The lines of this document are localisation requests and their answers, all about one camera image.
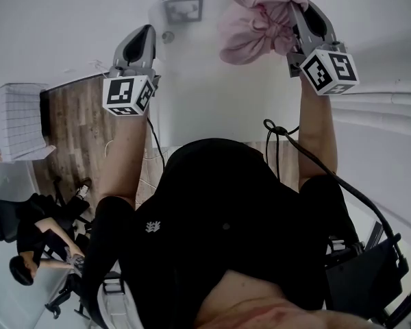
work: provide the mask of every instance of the black cable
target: black cable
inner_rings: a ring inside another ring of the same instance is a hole
[[[155,132],[154,132],[154,130],[153,130],[153,125],[152,125],[152,122],[151,122],[151,120],[149,119],[149,117],[148,117],[147,120],[148,120],[149,127],[151,127],[151,131],[152,131],[153,137],[154,137],[154,139],[155,139],[155,142],[157,143],[158,152],[160,153],[160,156],[162,157],[163,170],[164,170],[164,169],[166,168],[166,163],[165,163],[165,161],[164,161],[164,157],[163,157],[163,154],[162,154],[162,150],[161,150],[161,148],[160,148],[160,143],[158,142],[158,139],[157,139],[157,134],[155,134]]]
[[[298,129],[300,129],[300,126],[298,126],[297,128],[295,128],[294,130],[291,130],[289,132],[289,135],[294,134]],[[265,147],[265,157],[266,157],[266,164],[268,165],[268,144],[269,144],[269,139],[271,137],[271,134],[273,132],[269,130],[268,132],[268,136],[266,137],[266,147]],[[280,182],[280,168],[279,168],[279,134],[274,133],[275,134],[275,138],[276,138],[276,142],[275,142],[275,166],[277,168],[277,179]]]
[[[285,136],[289,142],[294,145],[294,147],[299,150],[303,155],[305,155],[307,158],[311,159],[311,161],[318,166],[326,174],[330,175],[332,178],[335,179],[335,181],[342,186],[345,190],[347,190],[349,193],[351,193],[354,197],[356,197],[358,200],[360,200],[364,205],[369,207],[377,216],[377,218],[381,221],[382,227],[384,228],[386,236],[393,241],[393,245],[395,247],[396,253],[399,257],[399,266],[402,267],[407,267],[408,264],[406,263],[406,259],[401,253],[401,250],[399,249],[399,246],[397,242],[395,241],[395,235],[393,234],[393,230],[391,229],[390,224],[387,222],[385,219],[384,215],[379,211],[379,208],[363,193],[361,193],[358,189],[354,188],[352,185],[347,183],[346,181],[342,180],[340,177],[338,177],[335,173],[333,173],[330,169],[328,169],[312,152],[306,150],[304,147],[302,147],[299,143],[297,143],[294,139],[290,137],[290,134],[288,131],[283,128],[283,127],[276,127],[274,122],[270,119],[265,119],[263,121],[263,124],[265,128],[269,131],[269,133],[274,133],[276,135],[282,135]]]

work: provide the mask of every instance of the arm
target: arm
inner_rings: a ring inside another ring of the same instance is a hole
[[[41,259],[40,260],[40,268],[65,268],[65,269],[73,269],[73,266],[62,262],[61,260],[48,260],[48,259]]]
[[[338,158],[330,98],[318,96],[303,74],[299,144],[318,157],[328,169],[336,172]],[[325,175],[325,172],[299,152],[299,189],[316,175]]]
[[[67,235],[67,233],[62,229],[58,223],[56,223],[55,219],[52,217],[41,219],[40,221],[35,223],[35,226],[42,232],[46,232],[47,230],[51,230],[56,235],[58,235],[70,248],[70,253],[72,255],[78,254],[83,256],[84,254],[78,248],[78,246],[73,242],[72,239]]]
[[[100,199],[117,196],[133,208],[142,171],[148,110],[143,116],[120,118],[116,136],[103,164],[99,183]]]

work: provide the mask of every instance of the white logo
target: white logo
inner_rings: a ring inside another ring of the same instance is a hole
[[[146,224],[146,231],[148,232],[148,233],[150,233],[150,232],[156,232],[157,230],[159,230],[160,229],[160,222],[148,222],[147,224]]]

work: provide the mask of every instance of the wire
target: wire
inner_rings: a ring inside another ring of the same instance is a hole
[[[106,68],[105,68],[104,66],[102,66],[100,63],[94,63],[93,66],[96,68],[96,70],[98,70],[98,71],[100,72],[100,74],[102,74],[102,75],[105,77],[106,80],[108,79],[108,77],[105,75],[104,72],[102,72],[102,71],[100,70],[99,67],[105,69],[108,73],[110,72],[110,70],[106,69]]]
[[[157,189],[157,187],[156,187],[156,186],[154,186],[154,185],[152,185],[152,184],[148,183],[146,180],[143,180],[142,178],[140,178],[139,180],[140,180],[142,183],[145,183],[146,185],[149,185],[151,188],[154,188],[155,190]]]
[[[149,119],[149,117],[148,117],[147,120],[148,120],[149,127],[151,128],[151,131],[152,131],[153,137],[154,137],[154,139],[155,139],[155,142],[157,143],[158,152],[160,153],[160,156],[162,157],[163,170],[164,170],[164,169],[166,168],[166,163],[165,163],[165,161],[164,161],[164,156],[163,156],[163,154],[162,154],[162,149],[161,149],[161,147],[160,147],[160,143],[158,142],[158,139],[157,139],[157,134],[155,134],[155,131],[153,130],[153,125],[152,125],[152,122],[151,122],[151,120]]]
[[[269,139],[271,138],[271,134],[273,133],[272,130],[268,129],[268,135],[266,136],[266,147],[265,147],[265,157],[266,157],[266,164],[269,165],[268,163],[268,143],[269,143]],[[295,128],[294,130],[291,130],[289,132],[289,135],[294,134],[297,130],[300,129],[300,126],[298,126],[297,128]],[[277,179],[280,182],[280,167],[279,167],[279,134],[278,133],[274,133],[275,134],[275,138],[276,138],[276,142],[275,142],[275,168],[277,170]]]
[[[105,145],[105,157],[107,157],[107,147],[108,147],[108,145],[109,145],[112,141],[114,141],[114,140],[108,141],[108,142],[107,142],[107,145]]]
[[[159,158],[159,156],[151,157],[151,158],[144,157],[143,160],[145,160],[145,161],[152,161],[152,160],[155,160],[156,158]]]
[[[330,175],[332,178],[335,179],[335,181],[342,186],[345,190],[347,190],[349,193],[351,193],[354,197],[356,197],[358,200],[360,200],[364,205],[369,207],[377,216],[377,218],[381,221],[382,227],[384,228],[386,236],[392,240],[393,245],[395,247],[396,253],[399,257],[399,267],[400,266],[408,266],[406,263],[406,259],[401,253],[401,250],[399,249],[399,246],[395,240],[395,235],[393,234],[393,230],[391,229],[390,224],[387,222],[385,219],[384,215],[379,211],[377,206],[363,193],[361,193],[358,189],[354,188],[352,185],[347,183],[346,181],[342,180],[340,177],[338,177],[335,173],[333,173],[330,169],[328,169],[320,160],[317,158],[312,152],[306,150],[304,147],[302,147],[299,143],[297,143],[294,139],[290,137],[290,133],[283,128],[283,127],[276,127],[274,122],[270,119],[265,119],[263,121],[263,124],[265,128],[269,131],[269,134],[272,132],[276,135],[282,135],[285,136],[289,142],[294,145],[294,147],[299,150],[303,155],[305,155],[307,158],[311,159],[313,163],[316,163],[326,174]]]

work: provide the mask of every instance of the wooden floor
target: wooden floor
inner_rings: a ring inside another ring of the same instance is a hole
[[[50,135],[46,140],[56,150],[46,159],[34,161],[34,171],[42,194],[53,194],[52,180],[60,176],[60,188],[66,201],[75,193],[79,182],[91,178],[93,186],[86,198],[90,212],[98,202],[98,183],[105,159],[105,146],[114,138],[116,117],[102,108],[102,77],[75,82],[41,95],[46,104],[45,113],[50,118]],[[162,161],[157,150],[151,148],[150,131],[137,192],[140,205],[153,195],[162,175]],[[247,143],[265,153],[265,142]],[[167,159],[177,147],[162,148]],[[275,169],[275,142],[268,148],[269,164]],[[284,184],[297,190],[297,152],[287,141],[279,142],[280,177]]]

